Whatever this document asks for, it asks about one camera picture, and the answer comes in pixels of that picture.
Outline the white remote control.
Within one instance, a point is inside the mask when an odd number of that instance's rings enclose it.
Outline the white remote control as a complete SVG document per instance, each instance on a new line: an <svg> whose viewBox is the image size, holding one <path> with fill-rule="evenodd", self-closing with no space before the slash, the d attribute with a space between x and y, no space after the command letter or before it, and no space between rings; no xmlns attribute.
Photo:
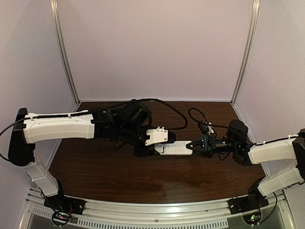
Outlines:
<svg viewBox="0 0 305 229"><path fill-rule="evenodd" d="M154 150L162 156L190 156L193 151L186 145L191 141L175 141L174 143L155 144Z"/></svg>

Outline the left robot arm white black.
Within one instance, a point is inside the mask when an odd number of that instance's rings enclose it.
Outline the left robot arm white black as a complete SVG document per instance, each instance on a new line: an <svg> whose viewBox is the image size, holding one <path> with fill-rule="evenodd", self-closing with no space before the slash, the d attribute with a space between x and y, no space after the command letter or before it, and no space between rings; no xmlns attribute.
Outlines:
<svg viewBox="0 0 305 229"><path fill-rule="evenodd" d="M39 141L65 138L110 139L132 146L151 146L167 140L162 127L144 125L151 111L142 103L130 101L118 110L84 110L66 114L34 114L21 108L12 124L8 161L22 167L41 189L49 204L60 208L67 204L63 188L35 153Z"/></svg>

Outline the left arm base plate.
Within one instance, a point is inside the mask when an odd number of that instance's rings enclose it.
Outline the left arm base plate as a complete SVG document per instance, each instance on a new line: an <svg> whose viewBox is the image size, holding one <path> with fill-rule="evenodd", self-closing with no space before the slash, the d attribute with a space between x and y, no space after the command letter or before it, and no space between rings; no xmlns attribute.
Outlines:
<svg viewBox="0 0 305 229"><path fill-rule="evenodd" d="M65 213L82 215L86 201L78 198L66 196L52 196L44 199L44 206L55 211L63 211Z"/></svg>

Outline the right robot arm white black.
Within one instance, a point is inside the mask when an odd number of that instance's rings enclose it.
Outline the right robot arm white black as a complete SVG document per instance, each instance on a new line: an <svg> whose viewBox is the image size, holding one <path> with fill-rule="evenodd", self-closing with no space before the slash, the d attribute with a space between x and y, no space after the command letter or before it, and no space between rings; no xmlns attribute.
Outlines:
<svg viewBox="0 0 305 229"><path fill-rule="evenodd" d="M288 137L264 141L251 142L248 127L240 120L232 120L225 127L226 136L217 138L212 132L214 125L200 121L197 123L203 136L186 145L193 153L211 158L213 154L232 155L233 160L242 166L251 166L268 161L291 159L293 163L280 170L277 174L266 176L258 180L248 190L247 203L257 207L266 196L281 189L305 182L305 131Z"/></svg>

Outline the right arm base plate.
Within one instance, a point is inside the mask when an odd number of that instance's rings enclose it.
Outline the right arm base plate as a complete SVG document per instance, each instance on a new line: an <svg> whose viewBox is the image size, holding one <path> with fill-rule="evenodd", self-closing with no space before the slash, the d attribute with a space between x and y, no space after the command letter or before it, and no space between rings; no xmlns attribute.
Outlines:
<svg viewBox="0 0 305 229"><path fill-rule="evenodd" d="M244 197L233 197L227 201L230 213L238 214L266 207L269 202L266 197L250 194Z"/></svg>

